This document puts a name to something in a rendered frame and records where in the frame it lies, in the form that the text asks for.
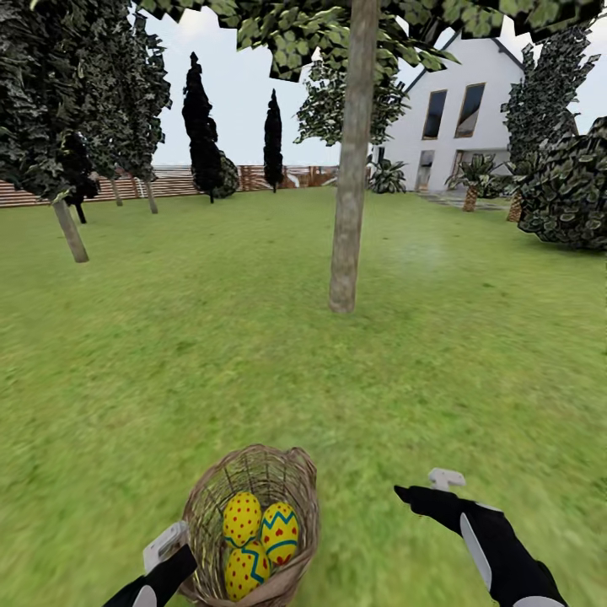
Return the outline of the easter egg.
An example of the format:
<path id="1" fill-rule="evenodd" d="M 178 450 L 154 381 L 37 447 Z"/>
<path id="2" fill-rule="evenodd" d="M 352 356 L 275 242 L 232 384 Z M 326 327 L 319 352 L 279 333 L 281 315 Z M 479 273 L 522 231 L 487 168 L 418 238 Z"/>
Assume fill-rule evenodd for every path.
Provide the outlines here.
<path id="1" fill-rule="evenodd" d="M 240 601 L 271 578 L 274 566 L 257 539 L 243 550 L 231 550 L 224 568 L 228 596 L 232 601 Z"/>
<path id="2" fill-rule="evenodd" d="M 262 514 L 258 540 L 275 568 L 291 561 L 297 552 L 299 521 L 292 506 L 275 502 Z"/>
<path id="3" fill-rule="evenodd" d="M 236 492 L 225 504 L 220 533 L 228 548 L 243 550 L 257 540 L 262 520 L 261 501 L 253 492 Z"/>

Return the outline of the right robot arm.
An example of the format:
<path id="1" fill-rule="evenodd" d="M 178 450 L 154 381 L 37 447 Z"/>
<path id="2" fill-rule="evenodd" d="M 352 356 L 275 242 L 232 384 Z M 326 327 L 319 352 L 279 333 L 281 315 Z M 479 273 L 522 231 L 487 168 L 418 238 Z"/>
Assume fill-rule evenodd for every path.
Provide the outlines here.
<path id="1" fill-rule="evenodd" d="M 466 486 L 463 473 L 434 468 L 429 480 L 429 488 L 396 486 L 394 492 L 412 512 L 432 517 L 463 537 L 500 607 L 568 607 L 549 568 L 527 552 L 502 510 L 449 491 L 451 485 Z"/>

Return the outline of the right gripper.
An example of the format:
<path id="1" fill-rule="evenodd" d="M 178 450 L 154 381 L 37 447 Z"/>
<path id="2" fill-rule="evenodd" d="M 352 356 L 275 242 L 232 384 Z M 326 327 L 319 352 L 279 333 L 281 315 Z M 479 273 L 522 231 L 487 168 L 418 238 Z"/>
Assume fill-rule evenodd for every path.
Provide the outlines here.
<path id="1" fill-rule="evenodd" d="M 448 527 L 448 525 L 443 514 L 443 506 L 449 499 L 458 499 L 456 493 L 440 492 L 420 486 L 411 486 L 409 489 L 396 486 L 394 492 L 402 502 L 411 505 L 412 512 L 432 517 L 444 527 Z"/>

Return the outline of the wicker basket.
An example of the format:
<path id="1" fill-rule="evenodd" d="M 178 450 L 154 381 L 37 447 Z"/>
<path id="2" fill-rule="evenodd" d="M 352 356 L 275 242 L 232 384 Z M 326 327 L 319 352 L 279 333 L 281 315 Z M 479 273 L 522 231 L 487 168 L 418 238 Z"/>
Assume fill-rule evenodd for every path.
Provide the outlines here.
<path id="1" fill-rule="evenodd" d="M 204 494 L 212 504 L 208 516 L 209 523 L 214 523 L 218 514 L 222 519 L 225 511 L 224 499 L 215 498 L 208 482 L 221 472 L 228 472 L 228 467 L 239 458 L 239 465 L 246 473 L 252 471 L 251 455 L 260 456 L 265 463 L 277 461 L 281 468 L 281 487 L 278 493 L 267 487 L 265 502 L 261 503 L 261 511 L 266 512 L 270 504 L 285 502 L 292 506 L 299 521 L 298 554 L 281 568 L 274 568 L 271 578 L 267 579 L 257 589 L 244 596 L 240 601 L 232 601 L 228 596 L 225 584 L 225 555 L 228 553 L 227 541 L 221 536 L 218 541 L 216 533 L 212 532 L 204 519 L 210 510 L 209 504 L 203 502 Z M 299 459 L 299 458 L 300 459 Z M 292 467 L 297 475 L 288 470 Z M 320 505 L 316 493 L 317 468 L 314 461 L 301 448 L 294 446 L 287 451 L 273 448 L 266 444 L 249 444 L 240 451 L 230 451 L 220 458 L 215 465 L 210 466 L 203 476 L 198 478 L 185 501 L 185 509 L 181 519 L 191 524 L 191 530 L 182 536 L 168 549 L 169 557 L 173 556 L 184 545 L 189 545 L 196 559 L 197 569 L 179 587 L 175 594 L 184 596 L 186 601 L 196 607 L 286 607 L 298 591 L 304 574 L 308 571 L 313 556 L 318 550 L 321 533 Z M 290 478 L 290 479 L 289 479 Z M 295 479 L 295 480 L 294 480 Z M 274 494 L 275 493 L 275 494 Z M 201 505 L 199 514 L 195 505 Z M 203 539 L 207 543 L 203 544 Z"/>

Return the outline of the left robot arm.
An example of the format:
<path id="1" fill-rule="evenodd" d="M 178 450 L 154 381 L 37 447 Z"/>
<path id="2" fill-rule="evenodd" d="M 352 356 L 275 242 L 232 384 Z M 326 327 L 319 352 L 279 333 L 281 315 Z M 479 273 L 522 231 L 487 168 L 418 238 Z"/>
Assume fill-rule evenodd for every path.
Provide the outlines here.
<path id="1" fill-rule="evenodd" d="M 143 550 L 148 576 L 139 576 L 134 583 L 128 583 L 103 607 L 164 607 L 164 603 L 197 569 L 196 559 L 187 544 L 173 556 L 167 555 L 168 549 L 188 530 L 191 530 L 191 524 L 181 519 L 154 539 Z"/>

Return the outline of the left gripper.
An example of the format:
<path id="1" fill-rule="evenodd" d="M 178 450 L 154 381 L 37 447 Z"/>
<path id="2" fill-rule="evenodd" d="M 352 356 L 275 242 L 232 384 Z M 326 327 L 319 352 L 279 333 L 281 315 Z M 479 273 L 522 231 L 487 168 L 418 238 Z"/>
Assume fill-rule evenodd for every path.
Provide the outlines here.
<path id="1" fill-rule="evenodd" d="M 196 559 L 189 545 L 184 545 L 177 553 L 169 557 L 166 562 L 157 566 L 151 574 L 160 574 L 167 583 L 167 603 L 178 587 L 197 569 Z"/>

